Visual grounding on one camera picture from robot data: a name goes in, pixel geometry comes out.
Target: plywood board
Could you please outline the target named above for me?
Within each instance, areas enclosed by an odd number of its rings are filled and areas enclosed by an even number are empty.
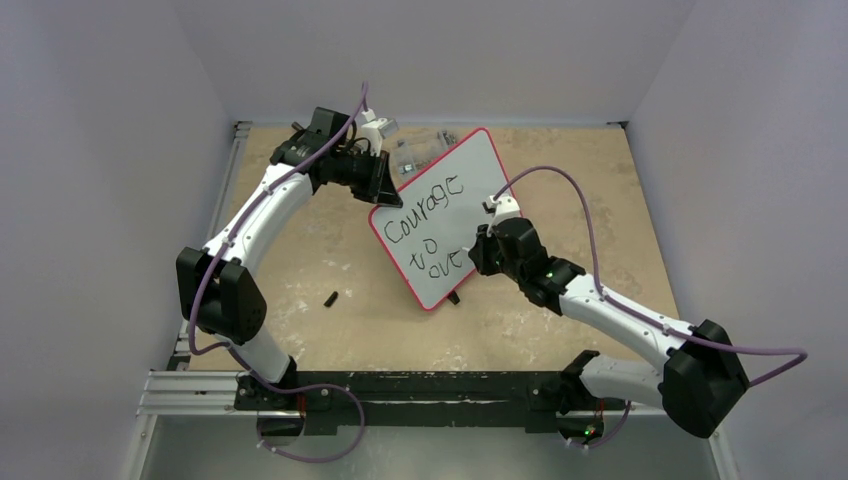
[[[460,137],[473,129],[455,129]],[[398,135],[435,132],[404,128]],[[620,129],[492,128],[513,176],[555,165],[580,182],[595,222],[601,278],[616,291],[670,316],[677,312],[639,179]],[[292,132],[254,128],[230,215],[261,178],[273,149]],[[553,173],[518,182],[516,197],[551,255],[591,269],[577,196]],[[371,206],[348,189],[321,187],[268,252],[257,282],[266,325],[306,370],[558,370],[583,349],[636,358],[609,337],[531,305],[506,277],[472,277],[461,303],[421,309],[368,226]],[[323,302],[340,293],[332,308]],[[209,339],[200,335],[204,344]],[[226,352],[195,358],[192,369],[235,370]]]

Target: whiteboard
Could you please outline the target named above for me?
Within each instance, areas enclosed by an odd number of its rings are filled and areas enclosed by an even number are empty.
[[[474,272],[462,247],[491,221],[483,201],[506,182],[489,131],[478,128],[398,190],[403,208],[371,211],[371,229],[425,310]]]

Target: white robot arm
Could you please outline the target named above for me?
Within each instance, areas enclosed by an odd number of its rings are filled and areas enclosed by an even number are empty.
[[[646,362],[585,351],[562,372],[566,397],[573,396],[574,403],[591,397],[636,401],[664,409],[693,435],[712,434],[750,382],[735,353],[669,332],[730,345],[720,326],[706,320],[696,327],[667,318],[600,285],[582,267],[549,256],[533,224],[520,216],[518,202],[508,195],[489,197],[483,208],[493,219],[477,228],[475,245],[468,251],[480,274],[507,275],[531,303],[600,330]],[[619,305],[611,305],[610,299]]]
[[[177,258],[177,280],[183,317],[188,319],[200,280],[210,265],[210,252],[228,243],[216,266],[213,282],[203,294],[197,324],[201,330],[230,345],[257,374],[279,384],[294,370],[292,358],[263,326],[266,303],[256,287],[259,265],[291,216],[328,182],[349,186],[354,198],[392,207],[402,206],[388,172],[385,138],[397,131],[393,119],[377,118],[373,110],[361,113],[361,138],[344,140],[303,173],[271,186],[339,132],[348,116],[317,108],[306,129],[299,129],[271,156],[271,165],[250,198],[232,221],[202,251],[185,248]],[[354,123],[353,135],[356,135]],[[367,142],[362,148],[360,141]]]

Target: white wall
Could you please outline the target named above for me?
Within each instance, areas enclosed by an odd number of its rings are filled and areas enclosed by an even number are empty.
[[[163,0],[0,2],[0,112],[0,478],[112,480],[229,119]]]
[[[841,0],[699,1],[628,127],[684,318],[810,351],[728,418],[744,478],[848,470],[846,25]]]
[[[172,0],[227,111],[598,124],[632,115],[694,0]]]

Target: white plastic part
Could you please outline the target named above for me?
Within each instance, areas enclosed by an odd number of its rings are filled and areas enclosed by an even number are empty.
[[[289,368],[289,355],[280,348],[264,325],[259,329],[259,333],[244,342],[244,345],[236,345],[221,335],[215,337],[230,343],[230,348],[235,350],[250,368],[271,383],[279,382]]]
[[[580,381],[596,398],[623,398],[663,408],[662,395],[657,389],[662,375],[644,362],[616,360],[599,355],[583,367]]]
[[[369,153],[377,157],[383,149],[383,140],[397,133],[397,122],[393,118],[377,118],[371,109],[365,110],[361,115],[365,123],[359,127],[358,135],[371,142]]]
[[[377,114],[374,113],[373,109],[363,110],[362,111],[362,119],[365,120],[364,123],[372,122],[377,118]]]
[[[223,231],[206,243],[209,251],[218,251],[221,242],[226,241],[227,234],[235,225],[236,219],[241,217],[247,206],[253,202],[253,199],[266,191],[271,183],[292,169],[293,167],[284,164],[269,166],[265,170],[262,182],[242,205],[236,216]],[[312,183],[309,177],[300,173],[294,174],[286,183],[277,187],[273,194],[266,197],[250,214],[238,235],[233,239],[232,246],[224,254],[223,260],[238,258],[241,260],[241,265],[247,268],[255,278],[259,264],[274,239],[280,234],[292,214],[303,206],[310,197],[312,197]]]
[[[654,328],[613,307],[601,298],[595,289],[594,282],[594,277],[588,273],[569,282],[565,294],[559,297],[562,314],[609,335],[644,358],[654,369],[662,371],[663,365],[668,360],[666,353],[668,349],[679,349],[684,340],[663,335],[661,329]],[[667,324],[679,332],[689,331],[688,328],[691,326],[689,323],[666,318],[615,293],[607,286],[604,286],[604,292],[633,310]]]
[[[521,207],[518,206],[518,200],[510,197],[509,195],[501,195],[495,200],[494,195],[490,195],[489,198],[486,199],[486,208],[495,209],[495,215],[492,217],[492,221],[489,223],[489,229],[486,232],[487,235],[492,234],[492,227],[503,222],[508,218],[516,218],[521,216]]]

